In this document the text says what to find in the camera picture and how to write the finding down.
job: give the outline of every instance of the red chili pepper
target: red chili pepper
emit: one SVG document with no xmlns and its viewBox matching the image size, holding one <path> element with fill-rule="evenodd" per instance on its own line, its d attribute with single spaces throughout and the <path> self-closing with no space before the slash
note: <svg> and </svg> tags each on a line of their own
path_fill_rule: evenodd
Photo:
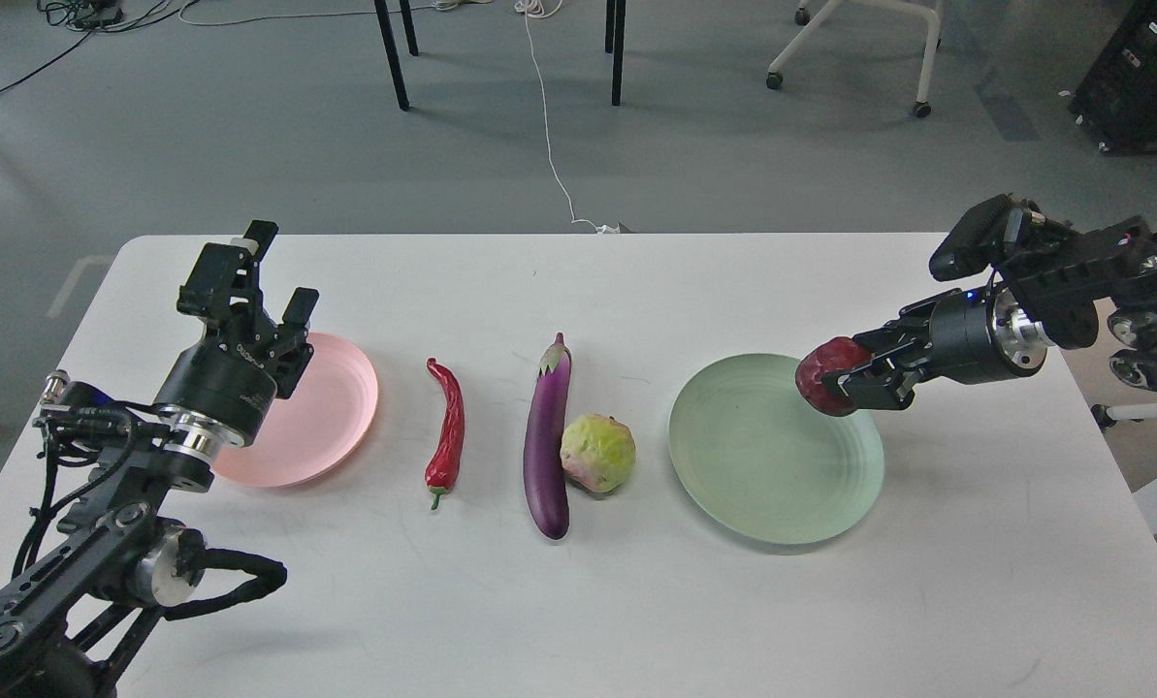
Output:
<svg viewBox="0 0 1157 698">
<path fill-rule="evenodd" d="M 435 447 L 435 456 L 427 465 L 427 486 L 435 494 L 432 508 L 441 505 L 441 494 L 448 494 L 455 482 L 458 482 L 458 465 L 462 464 L 462 442 L 466 438 L 466 411 L 462 405 L 462 385 L 452 372 L 442 367 L 435 359 L 427 360 L 427 370 L 432 372 L 441 389 L 444 389 L 444 424 L 441 425 L 441 442 Z"/>
</svg>

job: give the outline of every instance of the fake vegetable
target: fake vegetable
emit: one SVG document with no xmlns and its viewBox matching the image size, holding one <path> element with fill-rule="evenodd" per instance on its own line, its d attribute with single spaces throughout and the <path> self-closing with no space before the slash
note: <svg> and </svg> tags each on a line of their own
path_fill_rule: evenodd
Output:
<svg viewBox="0 0 1157 698">
<path fill-rule="evenodd" d="M 560 466 L 592 492 L 612 492 L 634 469 L 631 427 L 613 417 L 583 414 L 560 436 Z"/>
<path fill-rule="evenodd" d="M 832 395 L 824 388 L 821 379 L 826 373 L 853 369 L 858 363 L 870 360 L 871 352 L 865 346 L 849 337 L 833 337 L 798 363 L 798 369 L 795 370 L 795 384 L 810 406 L 824 414 L 834 417 L 852 414 L 857 409 L 854 406 L 854 401 L 849 401 L 845 395 Z"/>
<path fill-rule="evenodd" d="M 435 447 L 432 463 L 427 465 L 423 479 L 428 490 L 435 494 L 432 508 L 441 505 L 441 494 L 448 494 L 454 483 L 458 482 L 458 465 L 462 464 L 462 442 L 466 438 L 466 411 L 462 403 L 462 385 L 452 372 L 442 367 L 435 359 L 427 360 L 427 370 L 432 372 L 441 389 L 444 389 L 444 424 L 441 424 L 441 442 Z"/>
<path fill-rule="evenodd" d="M 525 504 L 535 526 L 551 539 L 559 539 L 569 530 L 569 499 L 565 472 L 560 469 L 560 434 L 566 428 L 569 366 L 569 348 L 566 348 L 565 337 L 557 332 L 557 340 L 539 359 L 522 447 Z"/>
</svg>

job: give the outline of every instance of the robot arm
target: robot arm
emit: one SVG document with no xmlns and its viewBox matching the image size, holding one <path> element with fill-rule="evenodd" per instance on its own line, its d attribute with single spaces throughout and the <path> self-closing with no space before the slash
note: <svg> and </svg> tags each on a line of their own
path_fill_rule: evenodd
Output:
<svg viewBox="0 0 1157 698">
<path fill-rule="evenodd" d="M 160 619 L 219 611 L 285 583 L 280 563 L 209 549 L 200 531 L 159 516 L 170 490 L 208 490 L 220 448 L 255 441 L 273 398 L 289 397 L 314 353 L 316 291 L 296 289 L 279 325 L 263 310 L 258 269 L 275 234 L 275 223 L 255 221 L 244 237 L 202 249 L 177 308 L 201 318 L 205 332 L 153 406 L 111 401 L 64 372 L 47 377 L 34 421 L 45 435 L 45 498 L 0 592 L 0 697 L 115 695 Z M 84 486 L 54 502 L 62 465 L 94 468 Z M 40 557 L 47 526 L 67 507 L 57 529 L 68 538 Z M 215 600 L 187 601 L 204 570 L 251 579 Z M 69 609 L 86 596 L 106 601 L 106 610 L 67 635 Z M 131 615 L 106 659 L 87 656 Z"/>
<path fill-rule="evenodd" d="M 988 266 L 985 286 L 926 297 L 854 336 L 870 358 L 799 373 L 808 401 L 821 411 L 830 410 L 815 397 L 824 394 L 850 409 L 902 410 L 916 384 L 937 376 L 978 384 L 1034 375 L 1047 346 L 1095 343 L 1100 297 L 1118 306 L 1108 326 L 1127 345 L 1110 360 L 1112 370 L 1157 391 L 1157 233 L 1141 218 L 1079 234 L 1034 203 L 995 196 L 970 208 L 929 262 L 937 281 Z M 816 354 L 803 366 L 811 361 L 813 370 Z"/>
</svg>

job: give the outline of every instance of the black table leg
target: black table leg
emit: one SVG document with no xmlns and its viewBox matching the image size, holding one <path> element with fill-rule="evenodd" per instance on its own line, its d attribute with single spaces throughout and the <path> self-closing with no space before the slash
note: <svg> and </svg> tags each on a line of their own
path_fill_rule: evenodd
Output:
<svg viewBox="0 0 1157 698">
<path fill-rule="evenodd" d="M 411 0 L 401 0 L 401 23 L 405 25 L 405 45 L 411 50 L 411 57 L 418 57 L 419 44 L 414 39 L 414 16 L 411 15 Z"/>
<path fill-rule="evenodd" d="M 626 0 L 614 0 L 614 3 L 617 3 L 617 17 L 614 17 L 613 36 L 613 106 L 619 106 L 621 105 L 621 53 L 626 49 Z"/>
<path fill-rule="evenodd" d="M 609 8 L 604 12 L 604 52 L 613 52 L 613 13 L 617 12 L 617 0 L 609 0 Z"/>
<path fill-rule="evenodd" d="M 379 20 L 379 35 L 384 38 L 384 54 L 388 57 L 388 71 L 392 74 L 392 89 L 397 91 L 397 106 L 408 111 L 411 101 L 405 96 L 401 63 L 397 59 L 397 41 L 392 39 L 392 25 L 388 23 L 386 0 L 375 0 L 375 19 Z"/>
</svg>

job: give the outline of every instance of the pink plate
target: pink plate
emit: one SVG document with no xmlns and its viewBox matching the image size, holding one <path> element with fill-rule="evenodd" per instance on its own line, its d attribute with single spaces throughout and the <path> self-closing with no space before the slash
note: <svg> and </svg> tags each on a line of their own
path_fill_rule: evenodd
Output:
<svg viewBox="0 0 1157 698">
<path fill-rule="evenodd" d="M 315 355 L 289 401 L 275 401 L 253 444 L 224 448 L 213 471 L 246 486 L 286 486 L 311 480 L 340 463 L 362 441 L 379 381 L 361 348 L 312 331 Z"/>
</svg>

